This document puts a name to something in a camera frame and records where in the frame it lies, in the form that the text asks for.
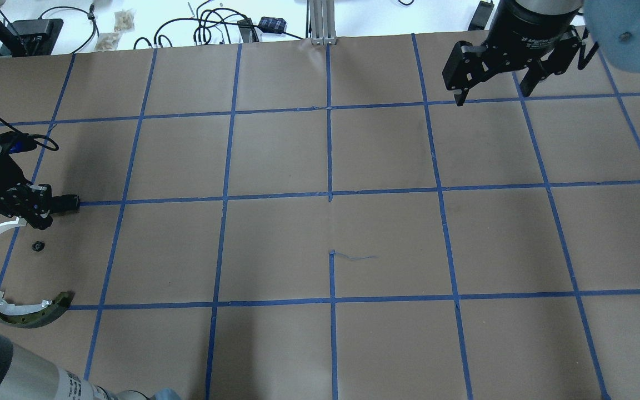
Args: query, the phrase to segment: wire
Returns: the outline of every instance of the wire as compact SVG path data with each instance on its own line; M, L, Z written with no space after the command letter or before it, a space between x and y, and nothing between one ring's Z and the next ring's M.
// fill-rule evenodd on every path
M165 26L167 26L170 23L176 22L176 21L198 21L197 18L175 18L175 19L171 19L165 23L162 24L162 26L160 26L157 29L157 32L155 32L155 37L157 37L159 39L159 32L162 30L162 28L164 28ZM243 26L244 28L247 27L252 27L252 28L260 28L258 25L246 25L245 23L236 23L236 22L224 22L224 21L208 21L210 23L214 23L214 24L221 24L221 25L232 25L232 26ZM296 38L296 39L300 39L303 40L303 38L301 38L300 36L294 35L292 33L288 33L288 32L281 32L281 34L283 35L288 35L292 38Z
M76 54L76 53L78 53L78 51L81 51L82 48L86 47L87 44L91 42L93 36L96 35L96 33L97 33L98 36L100 36L100 31L97 28L97 23L95 21L93 21L93 31L91 32L91 35L88 36L86 41L83 42L83 44L80 45L78 48L76 48L76 50L71 51L71 54Z
M214 0L206 0L206 2L203 2L201 4L199 4L199 7L196 8L196 18L199 18L199 9L204 7L205 5L213 2Z
M203 18L204 13L208 12L209 15L206 16L206 18ZM211 16L211 14L215 14L216 16L218 16L221 21L225 21L226 18L231 18L232 16L238 15L238 13L234 13L232 15L226 16L226 17L222 17L220 13L218 13L218 11L216 10L204 10L201 12L201 17L199 17L199 27L200 28L204 28L203 30L203 36L202 38L199 38L199 41L204 43L204 44L208 44L211 42L211 28L216 28L217 30L221 31L221 28L219 28L219 24L216 23L215 25L211 25L211 26L207 26L209 23L209 17ZM228 43L231 43L231 34L229 33L229 28L228 26L224 25L224 30L226 30L226 38L228 38ZM206 33L209 33L209 39L206 39ZM223 40L224 37L224 33L221 32L221 39Z
M48 10L43 11L43 13L41 13L41 15L38 16L38 19L42 19L43 15L48 13L48 11L53 11L53 10L74 10L74 11L80 11L82 13L84 13L89 20L91 20L91 22L93 23L93 30L91 32L91 35L88 36L88 38L86 39L85 42L83 42L82 45L78 46L78 48L76 48L76 50L71 51L71 54L75 54L78 53L78 51L81 51L82 48L86 47L91 40L93 39L93 36L97 35L100 36L100 30L97 27L97 21L96 21L96 15L93 13L93 11L96 10L96 5L94 3L91 3L91 7L88 8L88 11L83 10L82 8L78 8L78 7L71 7L71 6L56 6L56 7L51 7Z
M18 30L16 30L16 27L13 25L13 23L11 23L11 21L8 20L7 16L4 15L4 13L2 12L1 8L0 8L0 14L4 18L4 20L7 21L7 23L9 24L9 26L13 30L13 33L16 33L16 38L18 38L18 42L21 43L21 45L23 46L23 50L26 52L26 55L28 56L28 49L26 48L26 45L23 44L23 40L21 39L21 34L18 33Z
M137 43L140 43L140 41L145 41L147 42L148 46L152 47L152 43L149 41L149 39L142 36L140 38L137 38L137 40L135 41L135 44L132 46L132 50L137 49Z
M167 35L160 35L160 36L159 36L159 38L160 38L159 47L163 47L163 46L162 46L162 38L167 39L167 43L169 43L169 47L174 47L174 46L172 45L172 41L171 41L171 40L169 40L169 38L167 37Z
M5 121L2 117L0 117L0 122L2 122L2 124L4 124L5 127L8 127L9 129L11 129L12 132L14 132L16 134L17 137L29 137L30 139L42 139L44 142L38 142L36 140L33 140L33 142L41 147L43 147L46 150L51 150L52 152L58 152L58 150L61 148L60 146L58 146L58 143L55 142L55 140L51 139L50 137L47 137L46 135L43 134L28 134L25 132L21 132L21 130L16 129L15 126L13 126L12 124L8 123L7 121ZM18 140L15 140L12 142L12 145L18 142ZM46 142L50 142L53 147L48 146L46 144Z
M251 28L251 27L252 28L257 28L258 27L257 25L253 25L253 23L251 22L251 18L248 18L248 16L246 16L245 14L239 13L238 11L234 10L233 8L218 7L218 8L214 8L213 11L230 11L230 12L233 13L232 15L227 16L226 18L229 18L231 16L236 16L236 15L240 16L241 18L243 18L245 23L244 23L244 25L240 25L240 24L237 23L236 24L237 26L244 26L244 27L249 27L249 28ZM253 34L253 40L254 41L259 41L258 40L258 35L256 34L256 30L252 29L251 33Z
M38 19L43 18L43 15L44 15L45 13L48 13L48 11L56 10L56 9L59 9L59 8L64 8L64 9L68 9L68 10L76 10L76 11L80 11L80 12L82 12L82 13L86 13L86 14L88 13L86 10L83 10L82 8L78 8L78 7L71 7L71 6L56 6L56 7L51 7L51 8L49 8L49 9L48 9L48 10L46 10L46 11L43 11L43 13L41 13L41 15L40 15L40 16L38 16Z

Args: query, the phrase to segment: dark green curved part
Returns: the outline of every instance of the dark green curved part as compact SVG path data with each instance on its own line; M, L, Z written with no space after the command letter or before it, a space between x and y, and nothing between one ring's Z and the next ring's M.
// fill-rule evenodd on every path
M7 316L0 313L0 322L10 327L32 329L43 327L56 321L71 306L73 293L61 292L53 300L53 304L38 312L25 314L24 316Z

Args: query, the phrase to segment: black cable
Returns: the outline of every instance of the black cable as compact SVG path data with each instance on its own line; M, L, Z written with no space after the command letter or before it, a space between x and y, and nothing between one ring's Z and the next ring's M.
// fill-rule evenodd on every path
M163 47L163 46L162 46L162 38L167 39L167 43L169 43L169 47L174 47L174 46L172 45L172 41L171 41L171 40L169 40L169 38L167 37L167 35L160 35L160 36L159 36L159 38L160 38L159 47Z
M196 29L194 29L193 33L191 34L191 40L194 41L194 46L200 46L200 45L204 45L204 44L209 44L207 43L203 43L200 41L199 37L199 31L202 29L201 26L197 26Z
M48 9L48 10L46 10L46 11L43 11L43 13L41 13L41 15L40 15L40 16L38 16L38 19L43 18L43 15L44 15L45 13L48 13L48 11L56 10L56 9L59 9L59 8L64 8L64 9L68 9L68 10L77 10L77 11L80 11L80 12L82 12L82 13L86 13L86 14L88 13L86 10L83 10L82 8L78 8L78 7L70 7L70 6L56 6L56 7L51 7L51 8L49 8L49 9Z
M132 50L137 49L137 43L139 43L140 41L145 41L147 42L148 46L152 47L152 42L150 42L148 38L145 38L144 36L142 36L140 38L137 38L137 40L135 41L135 44L132 45Z
M80 11L80 12L84 13L88 17L88 19L93 23L93 30L91 32L91 35L88 36L88 38L86 39L85 42L83 42L82 45L78 46L78 48L76 48L76 50L72 51L71 54L78 53L78 51L81 51L82 48L86 47L91 42L91 40L93 39L93 36L95 36L96 33L97 33L98 36L100 36L100 30L97 27L96 15L93 13L93 11L96 10L96 5L94 3L91 3L91 7L89 7L88 11L83 10L82 8L70 7L70 6L51 7L49 9L43 11L43 13L41 13L41 15L38 16L38 19L42 19L43 15L45 13L48 13L48 11L53 11L53 10L58 10L58 9Z
M11 129L11 131L14 132L17 136L30 137L31 139L42 139L42 140L44 140L44 142L37 142L36 140L33 140L33 142L35 144L43 147L46 150L51 150L52 152L58 152L58 150L61 148L60 146L58 146L58 143L56 143L55 140L51 139L50 137L47 137L46 135L43 135L43 134L28 134L28 133L25 133L25 132L21 132L21 130L16 129L15 126L13 126L12 124L10 124L7 121L5 121L2 117L0 117L0 122L2 122L2 124L4 124L5 127L8 127L9 129ZM53 145L53 147L49 147L48 145L45 144L45 142L50 142Z
M209 14L208 14L208 15L206 15L206 18L204 18L204 17L203 17L203 16L204 16L204 13L207 13L207 12L208 12ZM216 24L214 24L214 25L211 25L211 26L208 26L208 23L209 23L209 17L211 16L211 14L212 14L212 13L213 13L213 14L215 14L216 16L218 16L218 17L220 18L220 20L221 20L221 21L226 21L226 18L231 18L232 16L239 15L238 13L234 13L234 14L232 14L232 15L229 15L229 16L226 16L226 17L222 17L222 16L221 16L221 14L220 14L220 13L218 13L218 11L216 11L215 9L214 9L214 10L204 10L204 11L202 11L202 12L201 12L201 16L199 17L199 26L203 26L203 27L204 27L204 28L206 28L206 29L203 31L203 35L204 35L204 36L203 36L203 40L202 40L202 38L200 38L200 39L199 39L199 41L200 41L200 42L203 42L203 43L205 43L205 44L208 44L208 43L210 43L210 42L211 42L211 28L216 28L216 29L218 29L219 31L221 30L221 28L219 28L219 24L218 24L218 23L216 23ZM226 38L228 38L228 43L231 43L231 34L229 33L229 28L228 28L228 26L224 25L224 30L226 30ZM209 33L209 39L208 39L208 40L206 40L206 33L207 33L207 32ZM223 40L223 37L224 37L224 33L222 32L222 33L221 33L221 39L222 39L222 40Z
M174 18L174 19L170 19L169 21L163 23L159 28L157 28L157 31L154 33L153 36L153 43L155 46L157 46L159 44L159 33L162 30L162 28L164 28L165 26L169 25L170 23L173 22L177 22L177 21L199 21L197 18L193 18L193 17L186 17L186 18ZM241 23L236 23L236 22L224 22L224 21L207 21L208 23L213 23L214 25L209 26L209 28L213 28L216 25L232 25L232 26L243 26L244 28L246 27L252 27L252 28L260 28L258 25L247 25L247 24L241 24ZM282 32L282 34L284 35L288 35L292 38L296 38L296 39L300 39L302 40L303 38L301 38L300 36L296 36L292 33L288 33L288 32Z
M232 13L233 13L231 16L239 15L241 18L243 18L243 20L246 22L243 26L248 26L248 27L253 27L253 28L257 28L257 27L258 27L257 25L253 25L253 24L251 23L251 18L248 18L248 16L246 16L245 14L243 14L243 13L239 13L238 11L234 10L233 8L228 8L228 7L217 7L217 8L214 8L214 11L230 11L230 12L232 12ZM254 41L259 41L259 40L258 40L258 35L257 35L257 33L256 33L256 30L255 30L255 29L252 29L252 30L251 30L251 33L253 34L253 40L254 40Z
M21 34L18 33L18 30L16 30L16 27L13 25L13 23L11 23L11 21L8 20L7 16L4 15L4 13L2 12L1 8L0 8L0 14L4 18L4 20L7 21L7 23L9 24L9 26L13 30L13 33L16 33L16 38L18 38L18 41L21 43L21 45L23 46L23 50L25 50L26 55L28 56L28 49L26 48L26 45L23 44L23 39L21 39Z
M98 36L100 36L100 31L97 28L97 23L95 21L93 21L93 31L91 32L91 35L88 36L86 41L83 42L83 44L80 45L78 48L76 48L76 50L71 51L71 54L76 54L76 53L78 53L78 51L81 51L82 48L86 47L91 42L93 36L95 36L96 33L97 33Z
M196 8L196 18L199 19L199 9L204 7L205 5L213 2L214 0L206 0L206 2L203 2L201 4L199 4L199 7Z

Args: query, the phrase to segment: small black nut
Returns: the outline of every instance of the small black nut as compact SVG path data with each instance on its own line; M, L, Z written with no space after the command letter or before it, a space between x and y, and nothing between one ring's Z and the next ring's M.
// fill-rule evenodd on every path
M43 243L42 241L36 241L36 242L33 242L33 244L31 245L31 250L42 251L44 246L46 246L46 243Z

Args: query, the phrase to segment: semicircular bracket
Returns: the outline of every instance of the semicircular bracket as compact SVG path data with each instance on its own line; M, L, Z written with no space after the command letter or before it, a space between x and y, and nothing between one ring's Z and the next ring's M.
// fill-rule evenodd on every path
M21 226L26 226L26 220L23 218L0 223L0 235ZM5 301L4 293L0 291L0 322L15 327L42 327L62 316L71 306L72 299L73 293L61 292L53 301L44 299L40 304L18 306Z

